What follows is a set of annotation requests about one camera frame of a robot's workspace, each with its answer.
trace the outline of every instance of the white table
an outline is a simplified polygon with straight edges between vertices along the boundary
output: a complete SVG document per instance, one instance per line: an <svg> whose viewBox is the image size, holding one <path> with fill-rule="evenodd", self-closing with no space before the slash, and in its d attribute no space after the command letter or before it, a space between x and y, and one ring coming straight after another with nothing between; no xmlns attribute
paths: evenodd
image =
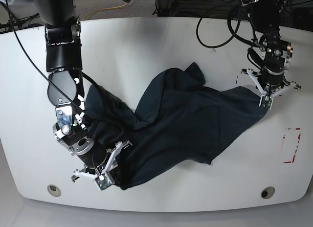
<svg viewBox="0 0 313 227"><path fill-rule="evenodd" d="M242 68L252 67L246 59L248 47L233 40L216 50L204 48L196 39L197 22L193 18L83 22L84 72L133 109L158 73L171 67L185 69L192 62L204 72L207 86L222 91L241 85L255 90L249 77L240 74ZM203 20L201 39L212 45L226 40L225 23ZM250 39L249 24L243 23L239 34ZM18 36L45 72L43 27L20 31ZM71 181L72 172L83 163L54 139L56 117L46 95L47 82L28 62L14 35L1 35L0 137L18 191L26 198L51 203L145 212L237 209L300 199L313 174L313 34L282 27L281 36L294 48L286 77L301 84L301 91L275 99L266 117L237 138L212 165L185 161L146 184L100 192L90 180ZM298 127L301 140L296 159L284 163L293 157ZM287 142L282 145L283 135ZM61 189L60 197L48 193L50 184ZM265 200L261 191L268 186L276 192Z"/></svg>

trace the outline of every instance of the circular hole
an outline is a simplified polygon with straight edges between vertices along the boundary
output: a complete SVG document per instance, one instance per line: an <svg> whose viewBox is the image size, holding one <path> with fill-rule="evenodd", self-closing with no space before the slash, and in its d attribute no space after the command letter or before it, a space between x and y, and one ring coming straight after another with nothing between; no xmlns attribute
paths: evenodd
<svg viewBox="0 0 313 227"><path fill-rule="evenodd" d="M51 194L54 197L60 197L61 196L61 191L58 187L56 187L55 185L48 185L47 187L49 194Z"/></svg>
<svg viewBox="0 0 313 227"><path fill-rule="evenodd" d="M81 139L79 142L78 142L78 145L79 146L82 146L83 144L85 144L86 142L86 139Z"/></svg>
<svg viewBox="0 0 313 227"><path fill-rule="evenodd" d="M262 192L262 198L266 198L267 195L268 195L268 192L267 192L267 191L263 191L263 192Z"/></svg>
<svg viewBox="0 0 313 227"><path fill-rule="evenodd" d="M262 190L261 192L261 198L262 199L269 199L271 198L275 193L275 188L270 186Z"/></svg>

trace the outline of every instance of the yellow cable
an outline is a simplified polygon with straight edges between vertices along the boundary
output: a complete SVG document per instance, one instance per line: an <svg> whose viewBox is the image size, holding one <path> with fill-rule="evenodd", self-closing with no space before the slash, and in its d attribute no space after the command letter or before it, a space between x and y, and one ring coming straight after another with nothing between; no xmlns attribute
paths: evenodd
<svg viewBox="0 0 313 227"><path fill-rule="evenodd" d="M127 3L125 3L125 4L121 5L121 6L117 6L117 7L99 8L99 9L93 10L93 11L91 11L90 13L88 13L86 16L84 16L83 21L85 21L87 17L93 15L93 14L96 13L96 12L100 12L100 11L104 11L104 10L110 10L110 9L122 8L122 7L124 7L126 4L127 4Z"/></svg>

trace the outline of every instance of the gray carpet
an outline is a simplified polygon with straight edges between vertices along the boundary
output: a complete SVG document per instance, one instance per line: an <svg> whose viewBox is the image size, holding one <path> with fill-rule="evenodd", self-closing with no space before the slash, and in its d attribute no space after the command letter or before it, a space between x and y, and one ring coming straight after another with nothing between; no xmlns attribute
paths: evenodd
<svg viewBox="0 0 313 227"><path fill-rule="evenodd" d="M122 0L75 0L76 14L83 17L94 9L108 8L123 5ZM12 5L11 11L17 18L33 15L37 13L35 5ZM89 19L103 18L124 18L124 17L145 17L151 16L155 10L155 0L132 0L127 6L115 9L106 10L94 14ZM8 15L6 11L0 7L0 23L7 23ZM40 19L35 19L32 23L42 23Z"/></svg>

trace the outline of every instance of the dark blue cloth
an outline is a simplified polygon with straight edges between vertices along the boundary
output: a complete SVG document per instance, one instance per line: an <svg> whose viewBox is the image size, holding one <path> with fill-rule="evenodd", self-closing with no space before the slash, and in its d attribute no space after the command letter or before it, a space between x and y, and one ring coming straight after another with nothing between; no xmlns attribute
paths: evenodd
<svg viewBox="0 0 313 227"><path fill-rule="evenodd" d="M135 113L106 90L103 106L91 86L88 112L118 119L125 128L120 140L133 143L118 157L121 189L143 184L187 159L211 164L267 112L259 107L260 97L244 87L217 91L204 84L195 63L186 71L168 69L152 80ZM119 129L101 123L96 133L104 143Z"/></svg>

